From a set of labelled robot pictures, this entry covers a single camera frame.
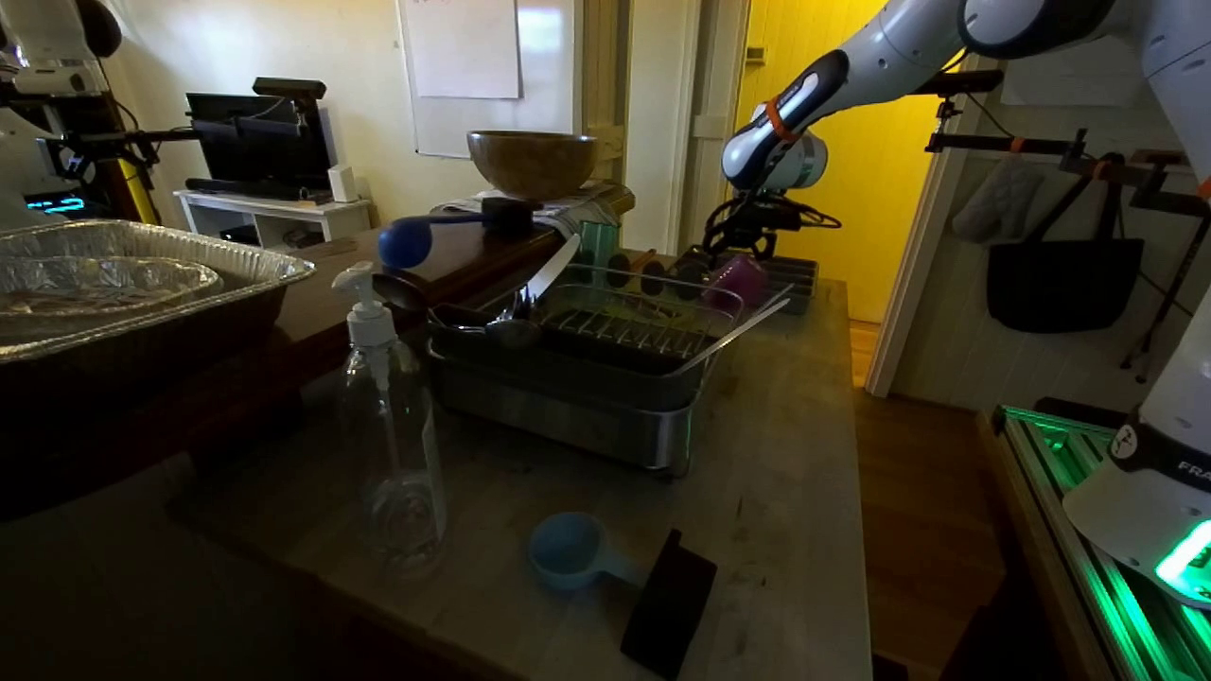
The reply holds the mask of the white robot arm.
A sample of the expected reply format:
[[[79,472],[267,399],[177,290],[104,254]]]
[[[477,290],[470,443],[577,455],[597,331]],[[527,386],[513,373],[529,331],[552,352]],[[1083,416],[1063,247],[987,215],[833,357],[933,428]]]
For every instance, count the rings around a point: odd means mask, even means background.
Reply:
[[[1132,46],[1199,187],[1211,182],[1211,0],[887,0],[843,46],[760,104],[721,151],[736,197],[711,213],[703,249],[775,249],[773,209],[824,175],[813,124],[857,105],[921,95],[945,62],[1039,58],[1098,34]]]

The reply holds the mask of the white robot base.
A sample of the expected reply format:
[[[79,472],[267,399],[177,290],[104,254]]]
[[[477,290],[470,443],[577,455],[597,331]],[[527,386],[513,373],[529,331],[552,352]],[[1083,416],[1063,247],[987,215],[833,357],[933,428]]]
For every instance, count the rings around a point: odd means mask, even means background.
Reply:
[[[1169,599],[1211,609],[1211,290],[1063,513]]]

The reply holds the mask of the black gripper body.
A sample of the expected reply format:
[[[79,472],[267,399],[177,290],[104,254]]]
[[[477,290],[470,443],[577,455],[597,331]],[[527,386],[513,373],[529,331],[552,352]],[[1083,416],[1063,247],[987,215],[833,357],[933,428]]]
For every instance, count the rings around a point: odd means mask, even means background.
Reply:
[[[773,257],[775,233],[803,227],[838,230],[842,220],[784,192],[736,192],[707,215],[702,249],[751,249],[752,257]]]

